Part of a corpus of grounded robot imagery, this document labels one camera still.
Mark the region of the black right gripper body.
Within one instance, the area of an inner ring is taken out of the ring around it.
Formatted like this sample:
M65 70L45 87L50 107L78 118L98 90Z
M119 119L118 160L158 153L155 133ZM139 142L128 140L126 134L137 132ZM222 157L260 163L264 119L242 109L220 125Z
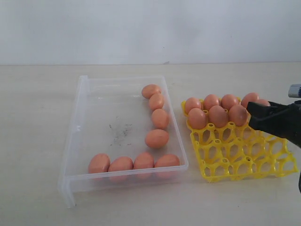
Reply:
M301 147L301 101L297 100L287 106L284 136L293 144Z

